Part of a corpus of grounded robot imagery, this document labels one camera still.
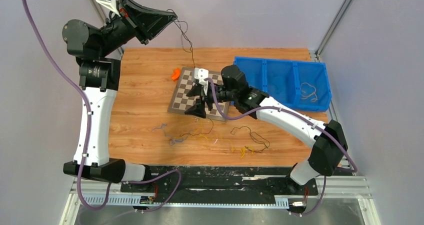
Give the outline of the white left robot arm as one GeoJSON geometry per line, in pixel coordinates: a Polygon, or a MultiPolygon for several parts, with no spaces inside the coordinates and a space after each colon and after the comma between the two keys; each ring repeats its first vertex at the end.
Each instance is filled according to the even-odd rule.
{"type": "Polygon", "coordinates": [[[119,89],[121,62],[109,55],[133,38],[146,45],[177,19],[168,10],[118,0],[105,24],[97,28],[79,19],[62,29],[67,52],[79,66],[78,90],[82,93],[82,117],[73,159],[63,165],[66,175],[106,183],[133,181],[140,192],[153,186],[149,167],[109,154],[112,108],[119,89]]]}

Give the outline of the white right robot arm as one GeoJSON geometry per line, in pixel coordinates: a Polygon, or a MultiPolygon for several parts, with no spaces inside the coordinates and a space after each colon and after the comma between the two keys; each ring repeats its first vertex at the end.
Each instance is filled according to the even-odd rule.
{"type": "Polygon", "coordinates": [[[205,118],[206,111],[213,106],[233,102],[241,113],[239,116],[229,117],[220,108],[217,110],[226,120],[250,116],[292,134],[309,146],[309,157],[296,163],[285,180],[286,189],[292,194],[301,192],[311,179],[329,177],[341,170],[339,164],[342,158],[348,156],[348,145],[339,122],[316,120],[288,108],[268,93],[250,86],[245,74],[235,64],[224,67],[221,78],[223,83],[218,85],[209,77],[207,69],[195,68],[192,72],[193,85],[186,95],[197,98],[184,113],[205,118]]]}

